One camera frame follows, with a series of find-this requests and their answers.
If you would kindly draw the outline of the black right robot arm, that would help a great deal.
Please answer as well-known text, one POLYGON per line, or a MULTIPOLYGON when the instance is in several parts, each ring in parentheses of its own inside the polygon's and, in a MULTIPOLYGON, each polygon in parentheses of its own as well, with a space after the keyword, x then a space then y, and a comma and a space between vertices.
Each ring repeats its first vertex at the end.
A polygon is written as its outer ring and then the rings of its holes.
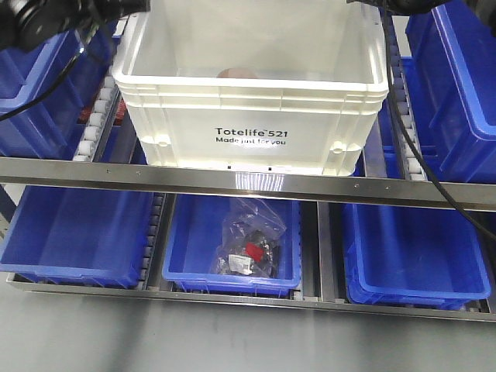
POLYGON ((347 0, 346 3, 359 2, 383 9, 385 12, 400 16, 424 14, 450 0, 347 0))

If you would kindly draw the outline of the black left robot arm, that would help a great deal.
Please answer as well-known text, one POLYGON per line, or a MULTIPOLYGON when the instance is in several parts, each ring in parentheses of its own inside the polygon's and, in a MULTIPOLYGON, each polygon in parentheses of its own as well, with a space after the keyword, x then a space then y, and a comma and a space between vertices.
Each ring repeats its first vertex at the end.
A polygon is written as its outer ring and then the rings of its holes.
POLYGON ((2 1, 1 49, 28 52, 57 34, 105 25, 150 8, 151 2, 142 0, 2 1))

